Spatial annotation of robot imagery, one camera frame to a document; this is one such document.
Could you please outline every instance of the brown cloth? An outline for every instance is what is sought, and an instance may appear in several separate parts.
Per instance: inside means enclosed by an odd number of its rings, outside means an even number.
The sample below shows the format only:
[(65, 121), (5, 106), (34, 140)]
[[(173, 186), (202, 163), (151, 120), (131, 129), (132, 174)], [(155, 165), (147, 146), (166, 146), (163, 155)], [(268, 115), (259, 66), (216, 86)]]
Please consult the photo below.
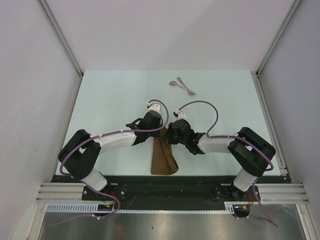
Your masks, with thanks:
[[(160, 136), (166, 134), (167, 129), (160, 130)], [(175, 157), (172, 155), (171, 145), (166, 143), (162, 137), (157, 136), (153, 141), (153, 153), (151, 163), (151, 174), (171, 175), (179, 170)]]

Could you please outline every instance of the white wall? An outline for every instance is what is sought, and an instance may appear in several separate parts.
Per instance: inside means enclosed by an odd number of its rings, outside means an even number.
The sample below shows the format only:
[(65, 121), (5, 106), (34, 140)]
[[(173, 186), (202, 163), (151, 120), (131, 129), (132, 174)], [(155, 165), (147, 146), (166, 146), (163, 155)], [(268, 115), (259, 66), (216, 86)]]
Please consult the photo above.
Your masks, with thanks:
[(256, 70), (293, 0), (47, 2), (85, 70)]
[(302, 3), (261, 76), (295, 182), (320, 224), (320, 1)]
[(54, 167), (80, 80), (35, 0), (0, 7), (0, 239)]

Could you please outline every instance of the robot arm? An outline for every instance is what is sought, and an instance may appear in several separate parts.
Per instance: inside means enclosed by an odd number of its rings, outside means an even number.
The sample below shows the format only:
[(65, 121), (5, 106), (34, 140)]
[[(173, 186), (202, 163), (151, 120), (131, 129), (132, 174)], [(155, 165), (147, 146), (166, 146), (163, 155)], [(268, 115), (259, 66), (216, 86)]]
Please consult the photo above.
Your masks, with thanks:
[[(138, 118), (132, 123), (126, 124), (120, 133), (99, 137), (89, 141), (74, 152), (65, 162), (64, 167), (68, 170), (71, 177), (75, 180), (91, 186), (100, 191), (107, 185), (104, 176), (94, 168), (98, 155), (109, 150), (134, 146), (145, 142), (149, 137), (156, 137), (159, 131), (153, 132), (123, 132), (125, 130), (152, 130), (162, 125), (159, 104), (151, 104), (143, 118)], [(66, 156), (79, 144), (90, 139), (92, 135), (84, 129), (78, 130), (69, 142), (64, 146), (58, 155), (62, 163)]]
[(183, 144), (194, 155), (207, 153), (232, 154), (242, 166), (231, 186), (232, 195), (237, 200), (241, 200), (252, 183), (264, 174), (268, 163), (254, 149), (248, 149), (244, 141), (228, 136), (238, 136), (247, 140), (270, 160), (276, 154), (276, 150), (271, 144), (248, 127), (243, 127), (237, 133), (224, 134), (223, 136), (226, 137), (211, 135), (209, 138), (204, 132), (194, 132), (192, 130), (184, 112), (177, 110), (174, 115), (176, 121), (169, 124), (168, 131), (163, 137), (167, 143)]

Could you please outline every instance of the spoon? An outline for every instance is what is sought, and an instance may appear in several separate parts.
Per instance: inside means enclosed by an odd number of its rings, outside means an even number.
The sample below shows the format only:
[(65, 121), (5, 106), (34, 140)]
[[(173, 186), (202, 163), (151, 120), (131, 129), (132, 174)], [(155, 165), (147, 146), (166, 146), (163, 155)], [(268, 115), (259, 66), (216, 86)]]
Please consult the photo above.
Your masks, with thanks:
[(184, 86), (179, 85), (176, 81), (171, 81), (171, 82), (169, 82), (169, 85), (170, 85), (170, 86), (178, 86), (178, 87), (186, 90), (189, 95), (196, 95), (196, 93), (194, 93), (193, 91), (191, 91), (190, 89), (188, 89), (188, 88), (186, 88), (186, 87), (184, 87)]

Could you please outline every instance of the floor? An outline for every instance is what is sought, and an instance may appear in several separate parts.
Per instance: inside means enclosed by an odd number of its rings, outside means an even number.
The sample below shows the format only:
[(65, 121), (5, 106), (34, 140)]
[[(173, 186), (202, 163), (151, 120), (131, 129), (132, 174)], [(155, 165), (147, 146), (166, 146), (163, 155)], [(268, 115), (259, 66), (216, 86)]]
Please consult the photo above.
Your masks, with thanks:
[[(306, 240), (295, 205), (267, 205), (278, 228), (263, 220), (236, 220), (223, 214), (116, 214), (81, 217), (48, 226), (78, 213), (46, 213), (39, 240)], [(263, 213), (252, 206), (252, 215)]]
[[(197, 95), (190, 96), (169, 82), (180, 77)], [(182, 105), (205, 100), (219, 111), (219, 121), (212, 134), (230, 134), (250, 127), (271, 142), (257, 92), (249, 70), (180, 70), (180, 71), (86, 71), (72, 113), (66, 142), (79, 129), (95, 135), (119, 130), (146, 113), (151, 99), (163, 101), (172, 112)], [(214, 110), (196, 103), (183, 109), (196, 132), (206, 132), (216, 119)], [(162, 118), (166, 119), (164, 109)], [(134, 147), (122, 147), (99, 156), (95, 167), (104, 175), (150, 176), (153, 139)], [(179, 166), (175, 176), (237, 175), (241, 166), (231, 154), (192, 155), (181, 144), (172, 146)], [(266, 175), (278, 176), (274, 170)]]

